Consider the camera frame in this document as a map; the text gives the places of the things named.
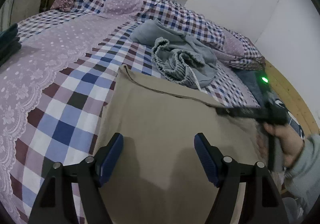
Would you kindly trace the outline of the person right hand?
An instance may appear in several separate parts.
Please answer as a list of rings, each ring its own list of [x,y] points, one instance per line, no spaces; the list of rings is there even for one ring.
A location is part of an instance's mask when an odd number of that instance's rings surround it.
[[[263,124],[267,133],[275,136],[280,140],[281,149],[283,151],[283,165],[291,168],[299,158],[303,148],[304,140],[296,133],[296,131],[288,124],[286,125],[270,125]]]

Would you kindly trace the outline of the grey sleeve forearm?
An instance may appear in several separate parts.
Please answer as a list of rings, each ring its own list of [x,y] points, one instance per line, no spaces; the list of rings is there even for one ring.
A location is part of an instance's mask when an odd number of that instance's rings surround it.
[[[319,135],[311,135],[293,167],[286,170],[285,187],[297,198],[285,202],[289,223],[299,223],[319,197]]]

